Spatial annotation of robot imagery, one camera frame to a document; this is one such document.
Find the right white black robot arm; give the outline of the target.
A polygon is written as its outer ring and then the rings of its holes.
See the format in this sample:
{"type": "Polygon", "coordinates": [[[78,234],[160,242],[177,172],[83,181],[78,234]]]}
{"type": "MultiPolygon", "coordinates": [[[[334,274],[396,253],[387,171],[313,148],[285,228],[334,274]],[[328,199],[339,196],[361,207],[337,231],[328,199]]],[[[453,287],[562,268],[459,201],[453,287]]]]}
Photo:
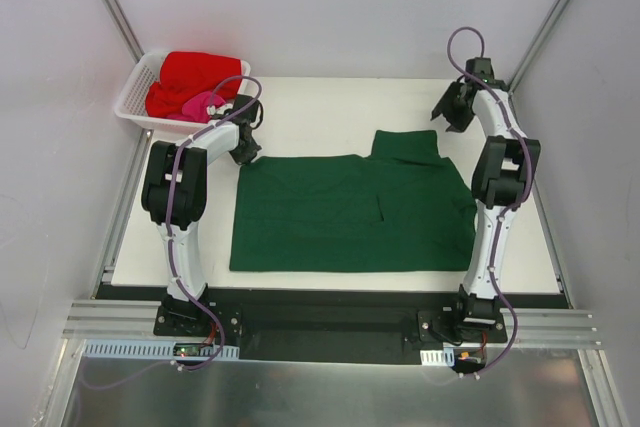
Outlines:
{"type": "Polygon", "coordinates": [[[429,322],[434,338],[453,345],[480,342],[503,323],[500,281],[511,224],[527,202],[541,153],[540,142],[527,137],[508,107],[504,82],[494,76],[491,60],[466,61],[432,111],[449,129],[463,132],[480,122],[483,149],[471,178],[477,227],[469,268],[454,306],[429,322]]]}

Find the white plastic basket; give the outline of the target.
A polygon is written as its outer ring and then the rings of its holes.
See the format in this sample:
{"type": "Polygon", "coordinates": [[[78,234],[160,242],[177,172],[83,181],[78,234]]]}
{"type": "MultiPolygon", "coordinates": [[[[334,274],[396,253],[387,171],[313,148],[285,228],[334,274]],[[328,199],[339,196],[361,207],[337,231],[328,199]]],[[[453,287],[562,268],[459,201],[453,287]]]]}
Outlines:
{"type": "MultiPolygon", "coordinates": [[[[176,134],[195,133],[204,128],[206,124],[155,118],[150,117],[146,112],[146,95],[150,86],[159,79],[161,66],[169,53],[170,52],[150,52],[143,55],[129,75],[125,87],[119,95],[114,106],[114,113],[117,117],[130,120],[136,125],[148,130],[159,130],[176,134]]],[[[249,76],[251,72],[250,64],[245,60],[240,61],[242,64],[242,74],[227,78],[218,85],[218,87],[222,87],[228,81],[241,79],[239,92],[236,97],[247,91],[248,81],[246,77],[249,76]]]]}

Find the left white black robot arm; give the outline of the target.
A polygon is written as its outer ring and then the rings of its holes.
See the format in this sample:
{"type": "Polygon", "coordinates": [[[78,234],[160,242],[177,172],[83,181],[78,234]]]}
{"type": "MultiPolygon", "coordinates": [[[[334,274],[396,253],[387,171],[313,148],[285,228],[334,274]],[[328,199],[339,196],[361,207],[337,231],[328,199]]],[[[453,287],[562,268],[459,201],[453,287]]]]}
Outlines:
{"type": "Polygon", "coordinates": [[[240,94],[203,129],[179,142],[152,144],[141,205],[158,229],[168,265],[166,294],[156,314],[157,336],[203,336],[221,328],[211,317],[200,248],[199,221],[208,196],[208,167],[228,154],[239,166],[261,150],[253,131],[263,120],[261,102],[240,94]]]}

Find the green t shirt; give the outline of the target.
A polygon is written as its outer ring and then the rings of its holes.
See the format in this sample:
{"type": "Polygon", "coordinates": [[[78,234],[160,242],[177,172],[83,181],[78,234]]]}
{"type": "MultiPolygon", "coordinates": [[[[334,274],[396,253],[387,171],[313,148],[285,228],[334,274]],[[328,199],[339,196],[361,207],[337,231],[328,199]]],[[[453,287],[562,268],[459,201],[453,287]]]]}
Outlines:
{"type": "Polygon", "coordinates": [[[464,272],[476,203],[435,131],[377,131],[368,156],[241,168],[233,272],[464,272]]]}

